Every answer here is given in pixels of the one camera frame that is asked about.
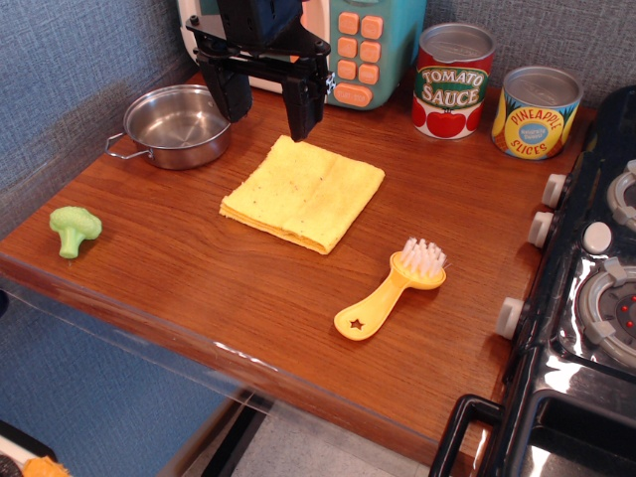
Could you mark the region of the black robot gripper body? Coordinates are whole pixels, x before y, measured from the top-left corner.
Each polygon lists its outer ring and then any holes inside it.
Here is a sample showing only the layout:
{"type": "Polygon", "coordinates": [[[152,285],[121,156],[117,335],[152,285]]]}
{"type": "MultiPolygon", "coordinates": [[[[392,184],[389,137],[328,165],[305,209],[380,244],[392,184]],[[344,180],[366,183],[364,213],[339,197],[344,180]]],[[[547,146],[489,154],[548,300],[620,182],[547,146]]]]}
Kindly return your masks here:
{"type": "Polygon", "coordinates": [[[219,1],[217,15],[191,16],[198,61],[267,80],[327,80],[330,45],[301,24],[300,1],[219,1]]]}

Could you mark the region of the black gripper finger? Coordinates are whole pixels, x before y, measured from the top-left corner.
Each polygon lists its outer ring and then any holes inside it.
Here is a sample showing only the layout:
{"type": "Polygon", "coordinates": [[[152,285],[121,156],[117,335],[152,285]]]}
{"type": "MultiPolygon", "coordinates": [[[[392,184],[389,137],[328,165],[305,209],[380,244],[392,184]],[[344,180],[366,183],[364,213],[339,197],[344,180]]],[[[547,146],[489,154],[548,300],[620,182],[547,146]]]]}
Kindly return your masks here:
{"type": "Polygon", "coordinates": [[[197,54],[204,82],[222,116],[230,123],[242,120],[252,106],[248,76],[237,71],[238,61],[197,54]]]}
{"type": "Polygon", "coordinates": [[[290,136],[295,142],[302,141],[323,118],[329,70],[292,68],[285,73],[281,85],[290,136]]]}

